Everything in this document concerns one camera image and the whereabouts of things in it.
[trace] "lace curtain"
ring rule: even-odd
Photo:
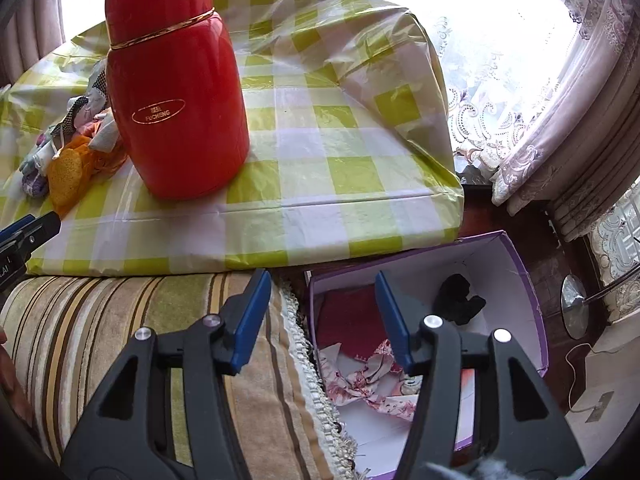
[[[595,223],[589,233],[604,285],[640,262],[640,179]],[[609,321],[614,322],[640,307],[640,276],[604,297]]]
[[[438,50],[453,150],[491,175],[553,97],[578,23],[562,0],[388,1]]]

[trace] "thermos logo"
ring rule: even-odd
[[[160,101],[144,108],[140,108],[131,115],[131,119],[138,124],[154,124],[179,114],[184,108],[184,99],[169,99]]]

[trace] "pink curtain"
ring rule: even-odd
[[[508,201],[512,215],[551,200],[566,240],[585,234],[640,174],[640,20],[631,0],[600,4],[555,99],[492,179],[494,203]]]
[[[4,82],[15,83],[64,41],[61,0],[22,0],[0,34]]]

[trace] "pink floral fabric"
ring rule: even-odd
[[[367,359],[364,368],[346,377],[337,367],[340,345],[341,343],[336,343],[319,351],[322,378],[331,401],[336,406],[345,406],[356,400],[363,400],[377,412],[408,421],[413,420],[418,396],[401,394],[404,375],[394,361],[389,341],[385,340],[378,346],[374,354]],[[398,384],[392,396],[381,396],[376,393],[378,384],[380,379],[389,373],[398,378]],[[416,382],[416,378],[410,380],[412,383]]]

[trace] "black cloth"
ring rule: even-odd
[[[468,300],[468,295],[469,282],[465,277],[462,274],[449,276],[440,286],[433,302],[433,313],[456,325],[466,325],[486,304],[480,296]]]

